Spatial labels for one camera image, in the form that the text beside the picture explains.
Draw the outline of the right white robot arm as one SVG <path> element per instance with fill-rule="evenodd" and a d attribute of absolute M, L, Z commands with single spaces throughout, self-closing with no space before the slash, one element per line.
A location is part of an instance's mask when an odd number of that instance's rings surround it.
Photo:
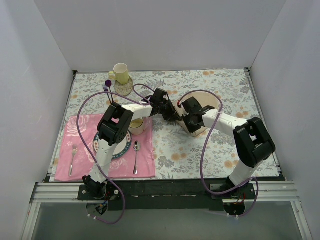
<path fill-rule="evenodd" d="M 245 192 L 244 186 L 250 182 L 259 165 L 268 159 L 275 151 L 276 146 L 263 121 L 254 117 L 243 119 L 221 113 L 222 109 L 213 106 L 201 106 L 194 98 L 179 101 L 179 108 L 183 108 L 186 115 L 182 119 L 190 133 L 201 127 L 208 128 L 200 157 L 200 180 L 204 189 L 213 196 L 228 195 L 237 199 Z M 203 173 L 203 163 L 207 144 L 214 129 L 233 136 L 239 161 L 233 172 L 227 177 L 225 184 L 216 191 L 206 185 Z"/>

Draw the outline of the beige cloth napkin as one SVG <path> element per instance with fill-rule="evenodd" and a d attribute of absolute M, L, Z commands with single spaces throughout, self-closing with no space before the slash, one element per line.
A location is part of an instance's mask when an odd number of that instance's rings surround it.
<path fill-rule="evenodd" d="M 189 92 L 181 99 L 181 101 L 184 102 L 191 97 L 194 97 L 202 107 L 211 106 L 211 107 L 214 107 L 215 109 L 218 109 L 219 107 L 219 101 L 217 100 L 217 98 L 214 95 L 210 94 L 209 92 L 205 92 L 204 90 Z M 173 106 L 180 117 L 187 113 L 183 107 L 181 108 L 178 107 L 178 101 L 176 101 L 173 104 Z M 196 130 L 194 133 L 190 133 L 183 120 L 177 121 L 177 123 L 182 127 L 182 129 L 187 134 L 190 134 L 192 137 L 197 137 L 198 135 L 200 135 L 201 133 L 207 130 L 207 127 L 201 127 L 200 129 Z"/>

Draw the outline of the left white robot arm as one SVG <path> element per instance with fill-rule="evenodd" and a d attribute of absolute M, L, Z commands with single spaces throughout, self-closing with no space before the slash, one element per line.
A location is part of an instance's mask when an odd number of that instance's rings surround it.
<path fill-rule="evenodd" d="M 97 125 L 98 151 L 93 155 L 94 165 L 89 173 L 82 177 L 87 192 L 95 199 L 101 200 L 106 196 L 104 181 L 111 183 L 120 193 L 123 191 L 112 181 L 107 174 L 116 147 L 125 139 L 130 124 L 134 120 L 161 115 L 167 122 L 181 121 L 168 93 L 157 88 L 153 94 L 142 97 L 137 102 L 125 97 L 132 102 L 128 105 L 111 103 Z"/>

